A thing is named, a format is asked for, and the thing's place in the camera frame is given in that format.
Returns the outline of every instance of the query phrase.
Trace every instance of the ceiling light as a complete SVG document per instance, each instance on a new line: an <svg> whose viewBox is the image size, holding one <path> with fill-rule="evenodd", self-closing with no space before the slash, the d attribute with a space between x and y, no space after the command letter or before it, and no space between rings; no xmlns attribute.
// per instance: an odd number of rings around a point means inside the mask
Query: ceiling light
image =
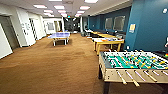
<svg viewBox="0 0 168 94"><path fill-rule="evenodd" d="M66 13L65 10L58 10L59 13Z"/></svg>
<svg viewBox="0 0 168 94"><path fill-rule="evenodd" d="M48 1L62 1L62 0L48 0Z"/></svg>
<svg viewBox="0 0 168 94"><path fill-rule="evenodd" d="M54 15L48 15L49 17L54 17Z"/></svg>
<svg viewBox="0 0 168 94"><path fill-rule="evenodd" d="M61 14L63 17L67 17L68 15L67 14L65 14L65 13L63 13L63 14Z"/></svg>
<svg viewBox="0 0 168 94"><path fill-rule="evenodd" d="M81 16L81 15L82 15L82 14L76 14L75 17L79 17L79 16Z"/></svg>
<svg viewBox="0 0 168 94"><path fill-rule="evenodd" d="M81 10L88 10L90 7L89 6L81 6L80 9Z"/></svg>
<svg viewBox="0 0 168 94"><path fill-rule="evenodd" d="M44 15L51 15L50 13L44 13Z"/></svg>
<svg viewBox="0 0 168 94"><path fill-rule="evenodd" d="M96 3L98 0L85 0L86 3Z"/></svg>
<svg viewBox="0 0 168 94"><path fill-rule="evenodd" d="M76 15L82 15L82 14L76 14Z"/></svg>
<svg viewBox="0 0 168 94"><path fill-rule="evenodd" d="M53 13L52 10L44 10L44 12Z"/></svg>
<svg viewBox="0 0 168 94"><path fill-rule="evenodd" d="M64 6L58 5L58 6L54 6L56 9L64 9Z"/></svg>
<svg viewBox="0 0 168 94"><path fill-rule="evenodd" d="M85 11L77 11L77 13L84 13Z"/></svg>
<svg viewBox="0 0 168 94"><path fill-rule="evenodd" d="M36 8L47 8L45 5L33 5Z"/></svg>
<svg viewBox="0 0 168 94"><path fill-rule="evenodd" d="M75 15L75 17L79 17L80 15Z"/></svg>

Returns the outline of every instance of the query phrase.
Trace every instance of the brown carpet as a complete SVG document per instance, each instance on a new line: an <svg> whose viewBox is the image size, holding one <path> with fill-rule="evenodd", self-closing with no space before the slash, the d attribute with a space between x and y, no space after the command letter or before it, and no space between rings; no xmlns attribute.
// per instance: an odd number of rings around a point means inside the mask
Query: brown carpet
<svg viewBox="0 0 168 94"><path fill-rule="evenodd" d="M71 34L69 43L43 38L0 60L0 94L102 94L98 56L91 39ZM160 94L156 84L111 83L109 94Z"/></svg>

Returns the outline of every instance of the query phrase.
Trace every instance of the foosball handle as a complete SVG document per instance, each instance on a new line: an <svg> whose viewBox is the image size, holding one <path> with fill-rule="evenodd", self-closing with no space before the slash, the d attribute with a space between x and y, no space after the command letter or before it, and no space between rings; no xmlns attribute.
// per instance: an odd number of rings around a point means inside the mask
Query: foosball handle
<svg viewBox="0 0 168 94"><path fill-rule="evenodd" d="M134 79L132 79L132 81L134 82L135 86L139 87L140 85L138 84L137 81L135 81Z"/></svg>
<svg viewBox="0 0 168 94"><path fill-rule="evenodd" d="M157 80L152 76L152 75L148 75L154 82L157 82Z"/></svg>
<svg viewBox="0 0 168 94"><path fill-rule="evenodd" d="M126 85L127 82L124 80L124 78L121 78L121 79L122 79L122 81L123 81L123 84Z"/></svg>

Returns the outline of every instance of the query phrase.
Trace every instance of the blue ping pong table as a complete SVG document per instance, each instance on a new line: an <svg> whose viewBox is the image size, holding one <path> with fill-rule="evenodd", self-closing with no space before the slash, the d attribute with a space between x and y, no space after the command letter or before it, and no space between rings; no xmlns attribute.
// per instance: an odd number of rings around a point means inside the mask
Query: blue ping pong table
<svg viewBox="0 0 168 94"><path fill-rule="evenodd" d="M58 41L58 40L64 40L65 45L66 45L66 43L68 43L69 36L70 36L70 32L56 32L56 33L53 33L52 35L48 36L48 38L54 39L53 40L54 46L56 44L56 41Z"/></svg>

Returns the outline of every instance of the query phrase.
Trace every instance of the wall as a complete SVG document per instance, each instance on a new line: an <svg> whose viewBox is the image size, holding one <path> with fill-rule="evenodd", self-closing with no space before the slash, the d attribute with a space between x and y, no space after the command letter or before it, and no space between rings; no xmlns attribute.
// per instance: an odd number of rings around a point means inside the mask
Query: wall
<svg viewBox="0 0 168 94"><path fill-rule="evenodd" d="M55 26L54 26L54 30L48 30L48 25L47 23L53 23L53 25L55 25L54 21L61 21L62 22L62 27L64 27L64 21L62 21L62 18L44 18L44 25L45 25L45 30L46 30L46 33L47 34L51 34L51 33L55 33L56 30L55 30Z"/></svg>
<svg viewBox="0 0 168 94"><path fill-rule="evenodd" d="M27 46L33 45L36 41L31 29L28 12L21 8L16 8L18 18L22 27L22 32L24 33Z"/></svg>
<svg viewBox="0 0 168 94"><path fill-rule="evenodd" d="M135 33L127 30L126 45L130 50L156 51L164 50L168 36L167 0L134 0L129 25L136 24Z"/></svg>
<svg viewBox="0 0 168 94"><path fill-rule="evenodd" d="M127 7L127 8L120 9L120 10L113 11L113 12L106 13L106 14L100 14L100 15L97 15L97 16L89 16L89 29L104 30L105 31L106 30L105 29L106 18L112 18L112 20L113 20L112 23L114 23L114 18L115 17L125 16L123 32L126 32L128 21L129 21L129 16L130 16L130 11L131 11L131 7Z"/></svg>
<svg viewBox="0 0 168 94"><path fill-rule="evenodd" d="M89 21L88 21L88 28L91 30L97 30L97 16L89 16Z"/></svg>
<svg viewBox="0 0 168 94"><path fill-rule="evenodd" d="M5 36L5 33L2 29L1 24L0 24L0 43L1 43L1 45L0 45L0 59L13 53L12 49L8 43L8 40Z"/></svg>
<svg viewBox="0 0 168 94"><path fill-rule="evenodd" d="M103 30L105 30L105 21L106 18L112 18L113 22L112 22L112 29L107 29L107 31L110 32L114 32L115 30L113 30L113 25L114 25L114 19L117 16L125 16L125 21L124 21L124 27L123 27L123 31L122 32L127 32L127 26L128 26L128 21L129 21L129 17L130 17L130 11L131 11L131 7L127 7L124 9L120 9L114 12L110 12L107 14L104 14L104 20L103 20Z"/></svg>
<svg viewBox="0 0 168 94"><path fill-rule="evenodd" d="M29 18L33 19L38 40L46 36L42 16L33 13L28 13L28 16Z"/></svg>

